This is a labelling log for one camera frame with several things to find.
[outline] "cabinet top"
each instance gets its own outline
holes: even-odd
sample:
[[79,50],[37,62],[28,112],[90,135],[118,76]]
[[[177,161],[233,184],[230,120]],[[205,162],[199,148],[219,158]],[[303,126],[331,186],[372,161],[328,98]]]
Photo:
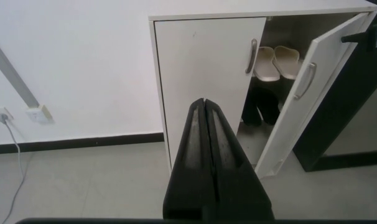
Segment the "cabinet top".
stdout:
[[219,19],[377,11],[365,0],[158,0],[149,20]]

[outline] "metal pole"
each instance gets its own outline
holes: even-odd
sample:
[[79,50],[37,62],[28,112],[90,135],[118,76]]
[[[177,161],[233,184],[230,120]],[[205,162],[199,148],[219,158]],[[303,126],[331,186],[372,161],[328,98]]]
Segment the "metal pole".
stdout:
[[39,103],[31,91],[28,89],[27,85],[21,79],[19,74],[17,73],[16,69],[14,69],[13,65],[7,59],[6,55],[0,48],[0,71],[2,71],[3,75],[9,80],[10,84],[14,87],[14,89],[18,92],[24,102],[27,104],[29,108],[37,108]]

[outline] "shoe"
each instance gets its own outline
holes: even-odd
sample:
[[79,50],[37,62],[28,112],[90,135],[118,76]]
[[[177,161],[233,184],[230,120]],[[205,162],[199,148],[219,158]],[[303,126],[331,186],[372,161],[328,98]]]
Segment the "shoe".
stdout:
[[278,72],[287,79],[295,80],[303,60],[299,59],[299,52],[285,46],[277,46],[274,49],[272,63]]
[[260,126],[262,124],[262,119],[258,109],[256,108],[256,103],[253,99],[251,90],[246,95],[244,111],[241,118],[243,119],[244,124],[247,126]]
[[275,125],[280,115],[279,102],[275,94],[265,88],[255,88],[252,91],[252,98],[259,108],[264,122]]
[[274,82],[280,79],[280,73],[273,65],[274,50],[271,47],[260,47],[256,57],[253,73],[261,81]]

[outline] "shelf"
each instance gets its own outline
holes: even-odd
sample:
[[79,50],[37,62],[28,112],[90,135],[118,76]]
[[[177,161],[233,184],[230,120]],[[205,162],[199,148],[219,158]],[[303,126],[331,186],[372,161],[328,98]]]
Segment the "shelf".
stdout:
[[273,126],[265,122],[258,127],[251,127],[240,123],[237,139],[243,148],[249,162],[255,167],[269,139]]

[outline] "floor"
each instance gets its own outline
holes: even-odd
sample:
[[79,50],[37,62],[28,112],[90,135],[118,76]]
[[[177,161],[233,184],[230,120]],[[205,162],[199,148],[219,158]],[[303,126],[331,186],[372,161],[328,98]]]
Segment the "floor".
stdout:
[[[22,154],[26,181],[7,223],[27,217],[162,218],[164,143]],[[0,155],[0,223],[19,183],[16,154]],[[377,166],[305,173],[290,155],[261,180],[278,219],[377,219]]]

